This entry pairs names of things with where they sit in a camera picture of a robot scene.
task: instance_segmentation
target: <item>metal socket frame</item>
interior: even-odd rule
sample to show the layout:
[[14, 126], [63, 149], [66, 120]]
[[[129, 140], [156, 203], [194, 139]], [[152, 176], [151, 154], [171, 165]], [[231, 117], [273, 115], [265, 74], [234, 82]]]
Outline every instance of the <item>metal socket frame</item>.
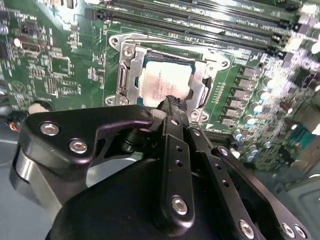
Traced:
[[[141, 43], [155, 43], [172, 48], [190, 50], [202, 53], [204, 57], [203, 59], [187, 58], [143, 47], [140, 45]], [[139, 89], [136, 87], [136, 79], [142, 74], [145, 56], [148, 53], [157, 53], [194, 62], [195, 72], [188, 83], [193, 94], [191, 99], [186, 100], [187, 116], [190, 121], [196, 122], [204, 122], [204, 120], [207, 121], [209, 119], [204, 117], [207, 114], [204, 112], [204, 107], [210, 97], [217, 72], [228, 69], [231, 65], [227, 57], [202, 45], [185, 44], [141, 33], [113, 35], [109, 38], [109, 44], [120, 52], [115, 96], [116, 106], [138, 103]]]

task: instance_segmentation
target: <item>port connector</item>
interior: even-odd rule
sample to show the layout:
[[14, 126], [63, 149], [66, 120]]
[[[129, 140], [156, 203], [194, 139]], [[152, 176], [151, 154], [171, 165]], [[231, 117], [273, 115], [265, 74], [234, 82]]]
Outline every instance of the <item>port connector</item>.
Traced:
[[38, 44], [23, 42], [21, 47], [26, 52], [31, 52], [31, 53], [40, 53], [41, 52], [41, 48]]

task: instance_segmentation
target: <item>cpu socket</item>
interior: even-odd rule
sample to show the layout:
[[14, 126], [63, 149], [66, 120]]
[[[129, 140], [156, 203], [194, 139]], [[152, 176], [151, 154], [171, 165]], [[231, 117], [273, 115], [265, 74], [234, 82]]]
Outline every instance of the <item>cpu socket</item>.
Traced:
[[207, 47], [141, 33], [113, 35], [119, 51], [115, 105], [156, 108], [167, 95], [185, 100], [190, 121], [204, 122], [204, 107], [218, 71], [230, 60]]

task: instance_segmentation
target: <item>screw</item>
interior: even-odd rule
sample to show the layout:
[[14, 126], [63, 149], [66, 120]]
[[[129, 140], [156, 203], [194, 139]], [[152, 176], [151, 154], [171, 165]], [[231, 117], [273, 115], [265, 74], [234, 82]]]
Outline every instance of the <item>screw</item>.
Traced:
[[59, 133], [59, 127], [53, 123], [44, 123], [40, 126], [40, 130], [43, 134], [48, 136], [55, 136]]
[[198, 130], [193, 129], [192, 131], [193, 131], [193, 133], [194, 133], [195, 135], [200, 136], [200, 132], [199, 132]]
[[294, 231], [286, 224], [286, 223], [282, 223], [282, 227], [284, 232], [292, 239], [294, 239], [296, 237]]
[[111, 39], [111, 43], [112, 43], [112, 45], [116, 46], [116, 45], [119, 44], [119, 40], [116, 39], [116, 38], [112, 38], [112, 39]]
[[240, 220], [239, 226], [240, 226], [240, 229], [243, 232], [243, 234], [246, 235], [246, 237], [248, 239], [255, 238], [255, 233], [254, 233], [252, 227], [248, 223], [246, 223], [244, 220]]
[[88, 149], [87, 145], [81, 140], [72, 140], [69, 143], [69, 148], [77, 154], [84, 154]]
[[201, 116], [201, 120], [207, 121], [207, 120], [208, 120], [208, 116], [207, 116], [207, 115], [202, 115], [202, 116]]
[[106, 103], [107, 105], [112, 105], [112, 104], [114, 103], [114, 100], [113, 100], [112, 98], [106, 97], [106, 98], [105, 98], [105, 103]]
[[303, 237], [304, 239], [307, 238], [306, 233], [298, 225], [294, 225], [294, 228], [298, 232], [298, 234], [300, 234], [301, 237]]
[[135, 50], [129, 46], [126, 46], [123, 50], [123, 54], [127, 57], [127, 58], [132, 58], [135, 55]]
[[207, 66], [206, 66], [206, 71], [207, 72], [211, 72], [211, 71], [213, 71], [215, 68], [214, 68], [214, 66], [213, 66], [213, 64], [212, 63], [210, 63], [210, 64], [208, 64]]
[[192, 112], [191, 112], [191, 117], [193, 118], [193, 119], [196, 119], [197, 117], [198, 117], [198, 112], [196, 111], [196, 110], [193, 110]]
[[221, 153], [225, 156], [228, 156], [228, 152], [223, 148], [221, 148]]
[[174, 125], [176, 125], [176, 126], [179, 125], [179, 122], [178, 122], [177, 120], [175, 120], [175, 119], [172, 119], [171, 122], [172, 122]]
[[186, 215], [188, 212], [188, 206], [180, 197], [174, 197], [172, 199], [172, 207], [179, 215]]

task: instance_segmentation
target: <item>motherboard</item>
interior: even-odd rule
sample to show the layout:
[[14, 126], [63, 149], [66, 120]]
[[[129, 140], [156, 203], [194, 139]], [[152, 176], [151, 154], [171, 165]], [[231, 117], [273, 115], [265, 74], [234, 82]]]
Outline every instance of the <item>motherboard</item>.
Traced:
[[174, 95], [271, 170], [320, 135], [319, 17], [315, 0], [0, 0], [0, 63], [14, 111]]

